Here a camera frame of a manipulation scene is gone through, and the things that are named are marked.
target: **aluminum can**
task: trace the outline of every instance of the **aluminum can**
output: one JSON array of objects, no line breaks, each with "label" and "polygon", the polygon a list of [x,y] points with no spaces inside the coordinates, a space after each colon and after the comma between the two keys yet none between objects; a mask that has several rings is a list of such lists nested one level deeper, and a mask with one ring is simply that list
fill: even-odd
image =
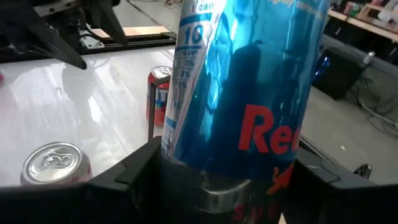
[{"label": "aluminum can", "polygon": [[[147,90],[147,109],[146,118],[149,119],[149,93],[150,85],[154,81],[170,76],[172,68],[167,66],[154,67],[148,75],[148,90]],[[169,94],[170,82],[163,83],[156,88],[155,91],[155,120],[154,124],[157,126],[164,125],[164,118],[166,114],[167,95]]]},{"label": "aluminum can", "polygon": [[25,160],[22,185],[70,184],[92,177],[90,160],[76,146],[53,142],[36,149]]},{"label": "aluminum can", "polygon": [[161,146],[171,222],[279,221],[328,6],[184,1]]}]

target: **can top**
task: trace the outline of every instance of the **can top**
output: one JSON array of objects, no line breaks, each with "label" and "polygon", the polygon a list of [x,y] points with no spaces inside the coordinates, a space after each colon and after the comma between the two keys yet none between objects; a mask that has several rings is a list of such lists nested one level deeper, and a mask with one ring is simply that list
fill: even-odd
[{"label": "can top", "polygon": [[30,184],[56,182],[73,173],[81,160],[81,151],[70,143],[46,144],[26,159],[22,178]]},{"label": "can top", "polygon": [[158,66],[152,69],[152,74],[156,79],[161,79],[172,74],[172,68],[167,66]]}]

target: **blue energy drink can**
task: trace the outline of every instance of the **blue energy drink can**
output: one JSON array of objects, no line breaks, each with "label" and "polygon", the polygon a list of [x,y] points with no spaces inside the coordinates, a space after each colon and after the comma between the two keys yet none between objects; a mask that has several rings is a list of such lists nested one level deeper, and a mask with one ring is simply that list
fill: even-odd
[{"label": "blue energy drink can", "polygon": [[184,0],[162,137],[174,223],[277,223],[325,0]]}]

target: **red soda can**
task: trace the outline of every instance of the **red soda can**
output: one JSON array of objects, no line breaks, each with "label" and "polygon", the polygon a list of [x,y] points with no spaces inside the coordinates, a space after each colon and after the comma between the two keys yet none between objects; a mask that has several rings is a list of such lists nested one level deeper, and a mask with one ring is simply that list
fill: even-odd
[{"label": "red soda can", "polygon": [[[154,67],[148,76],[148,90],[147,90],[147,110],[146,117],[149,119],[149,93],[150,93],[150,84],[158,79],[167,77],[172,74],[172,68],[167,66],[158,66]],[[155,97],[155,120],[154,124],[157,126],[163,126],[164,118],[166,114],[166,102],[167,95],[169,94],[169,85],[170,82],[159,85],[156,88],[156,97]]]}]

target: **silver can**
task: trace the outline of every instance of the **silver can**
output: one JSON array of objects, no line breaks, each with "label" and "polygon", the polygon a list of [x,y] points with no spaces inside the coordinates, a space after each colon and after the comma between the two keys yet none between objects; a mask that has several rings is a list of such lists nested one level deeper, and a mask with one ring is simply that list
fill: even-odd
[{"label": "silver can", "polygon": [[70,184],[92,177],[88,156],[70,143],[53,142],[36,149],[26,159],[22,185]]}]

